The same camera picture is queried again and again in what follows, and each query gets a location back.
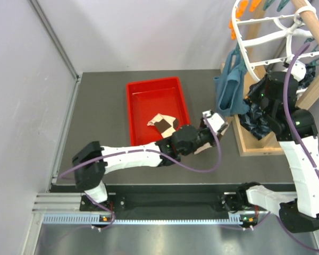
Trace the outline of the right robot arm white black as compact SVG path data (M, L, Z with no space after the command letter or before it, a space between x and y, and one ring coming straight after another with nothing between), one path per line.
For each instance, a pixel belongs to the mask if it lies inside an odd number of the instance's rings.
M276 215L292 233L319 230L318 131L311 112L296 106L298 81L286 72L266 74L250 86L248 98L263 110L263 117L282 148L292 173L296 198L257 182L244 183L235 194L223 197L223 209L261 207Z

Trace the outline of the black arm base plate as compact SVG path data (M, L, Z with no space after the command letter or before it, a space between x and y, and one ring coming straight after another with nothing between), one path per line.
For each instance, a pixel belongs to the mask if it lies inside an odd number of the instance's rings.
M253 205L240 199L236 194L221 193L117 193L109 195L99 202L91 195L83 195L81 211L110 210L114 213L132 211L136 208L202 208L206 206L212 211L229 211L236 213L247 210Z

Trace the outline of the white clip hanger frame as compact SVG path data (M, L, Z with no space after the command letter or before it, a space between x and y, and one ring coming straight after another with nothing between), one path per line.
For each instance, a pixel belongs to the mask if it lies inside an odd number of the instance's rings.
M319 56L319 51L314 53L299 53L294 54L292 52L292 39L294 37L304 37L304 38L312 38L315 39L315 35L311 31L307 31L302 29L302 26L306 25L306 19L301 15L303 13L310 14L313 18L315 18L316 24L319 24L318 17L316 14L316 8L309 1L302 1L301 7L297 8L294 14L291 15L281 15L274 17L265 17L265 18L257 18L250 19L244 21L237 21L236 19L236 7L240 1L235 1L235 4L232 9L232 25L234 31L236 33L236 40L244 60L245 66L247 68L248 73L253 78L254 81L260 81L260 78L255 73L255 68L258 66L268 66L270 64L275 63L287 63L289 67L293 67L296 60L300 60L301 58L307 57L315 57ZM242 25L255 25L261 24L264 22L274 22L274 24L279 28L279 31L269 33L267 35L256 37L253 39L242 39L242 34L239 30L239 27ZM247 52L247 48L253 48L259 45L263 45L266 43L270 43L272 41L276 41L278 39L286 39L286 56L281 58L273 58L266 59L260 62L251 62L250 57Z

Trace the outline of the dark patterned sock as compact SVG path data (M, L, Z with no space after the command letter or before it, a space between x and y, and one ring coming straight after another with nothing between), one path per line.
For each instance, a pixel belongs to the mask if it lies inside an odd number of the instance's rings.
M243 115L239 115L241 126L257 140L265 138L272 130L268 122L264 119L263 111L257 104L252 103L249 99L245 99L244 102L249 107L249 111Z

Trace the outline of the blue sock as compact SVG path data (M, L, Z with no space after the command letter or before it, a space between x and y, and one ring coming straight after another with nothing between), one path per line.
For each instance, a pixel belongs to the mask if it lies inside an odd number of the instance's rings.
M239 47L231 51L220 76L214 78L216 111L223 117L243 115L249 111L244 101L244 78L247 73Z

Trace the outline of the pink brown patterned sock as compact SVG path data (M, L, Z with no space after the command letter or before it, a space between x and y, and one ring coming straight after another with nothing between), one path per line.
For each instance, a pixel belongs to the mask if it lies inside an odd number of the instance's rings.
M147 126L154 126L163 138L170 137L179 127L179 120L176 117L157 114L148 123Z

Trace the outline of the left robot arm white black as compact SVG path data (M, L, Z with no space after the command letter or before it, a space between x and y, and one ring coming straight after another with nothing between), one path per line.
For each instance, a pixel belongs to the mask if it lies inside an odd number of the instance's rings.
M91 204L97 210L105 210L110 204L102 181L105 174L134 167L178 164L181 156L196 154L207 145L218 146L227 128L226 121L212 116L202 120L199 128L183 125L167 138L140 146L107 147L99 141L90 142L72 158L75 186L91 197Z

